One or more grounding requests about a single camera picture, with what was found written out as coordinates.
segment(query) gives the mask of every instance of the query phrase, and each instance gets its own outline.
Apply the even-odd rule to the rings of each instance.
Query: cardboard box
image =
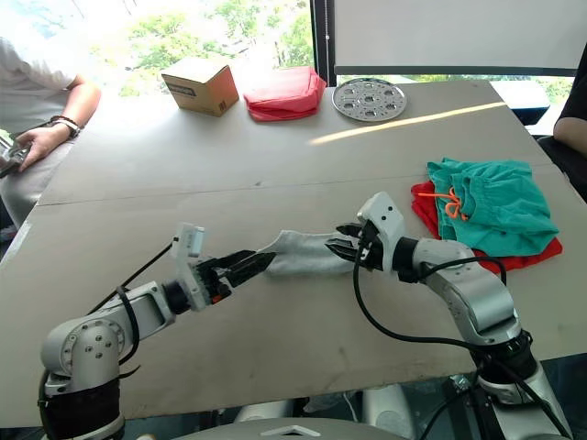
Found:
[[[161,76],[181,108],[222,116],[238,101],[230,68],[222,62],[185,58]]]

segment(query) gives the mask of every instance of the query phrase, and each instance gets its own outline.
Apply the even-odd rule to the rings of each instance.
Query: drawstring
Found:
[[[443,199],[449,199],[450,202],[448,202],[447,205],[444,207],[444,212],[447,213],[447,215],[450,218],[457,218],[460,215],[460,219],[463,222],[466,222],[467,220],[469,220],[469,217],[460,211],[460,208],[462,207],[462,205],[460,203],[460,198],[457,197],[457,194],[455,194],[455,189],[452,186],[450,187],[448,194],[439,194],[439,193],[429,194],[426,192],[419,192],[418,195],[420,195],[422,197],[435,197],[435,198],[439,197],[439,198],[443,198]]]

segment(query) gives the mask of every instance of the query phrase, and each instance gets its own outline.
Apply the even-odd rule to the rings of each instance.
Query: round metal plate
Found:
[[[399,87],[383,80],[359,78],[342,83],[332,103],[345,116],[359,121],[381,122],[400,115],[407,104]]]

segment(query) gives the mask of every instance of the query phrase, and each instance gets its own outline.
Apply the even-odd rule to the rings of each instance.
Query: white t-shirt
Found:
[[[60,115],[77,70],[32,29],[0,24],[0,127],[27,130]]]

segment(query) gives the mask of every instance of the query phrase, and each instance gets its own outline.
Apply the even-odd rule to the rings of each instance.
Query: gray sock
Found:
[[[296,231],[282,231],[275,241],[258,251],[277,253],[265,272],[279,276],[352,271],[353,263],[337,257],[326,247],[326,242],[330,238],[354,239],[339,233],[302,234]]]

